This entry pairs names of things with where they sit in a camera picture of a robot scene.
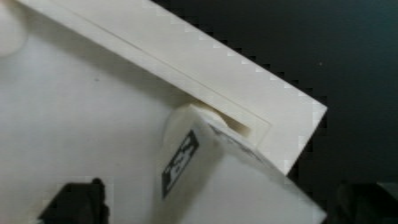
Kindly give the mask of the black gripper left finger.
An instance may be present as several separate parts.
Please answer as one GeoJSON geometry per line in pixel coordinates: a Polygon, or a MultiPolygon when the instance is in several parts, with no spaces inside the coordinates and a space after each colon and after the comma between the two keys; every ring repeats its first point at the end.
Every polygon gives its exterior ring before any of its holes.
{"type": "Polygon", "coordinates": [[[88,183],[67,183],[37,217],[40,224],[108,224],[104,198],[99,178],[88,183]]]}

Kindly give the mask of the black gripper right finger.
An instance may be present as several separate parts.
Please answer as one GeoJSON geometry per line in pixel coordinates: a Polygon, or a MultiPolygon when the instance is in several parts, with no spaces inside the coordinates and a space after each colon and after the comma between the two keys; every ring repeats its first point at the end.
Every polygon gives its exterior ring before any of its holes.
{"type": "Polygon", "coordinates": [[[342,184],[323,224],[398,224],[398,182],[342,184]]]}

